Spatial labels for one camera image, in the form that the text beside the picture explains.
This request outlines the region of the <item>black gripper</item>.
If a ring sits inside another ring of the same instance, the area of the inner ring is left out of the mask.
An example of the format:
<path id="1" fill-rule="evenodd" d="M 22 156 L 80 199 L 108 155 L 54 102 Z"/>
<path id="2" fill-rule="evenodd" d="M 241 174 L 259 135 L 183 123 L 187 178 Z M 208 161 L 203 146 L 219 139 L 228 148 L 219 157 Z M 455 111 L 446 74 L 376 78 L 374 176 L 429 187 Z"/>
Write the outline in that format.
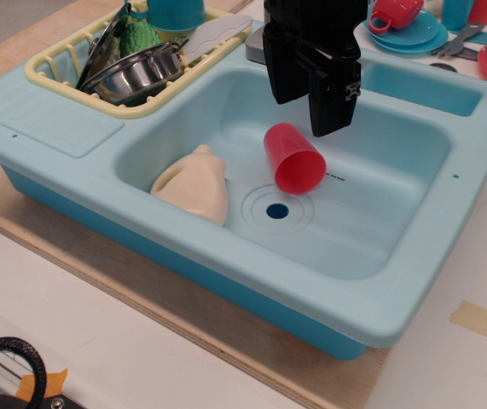
<path id="1" fill-rule="evenodd" d="M 348 127 L 361 94 L 361 50 L 354 31 L 368 14 L 366 1 L 265 1 L 264 59 L 275 101 L 309 96 L 312 133 L 322 137 Z M 302 46 L 334 60 L 310 74 Z"/>

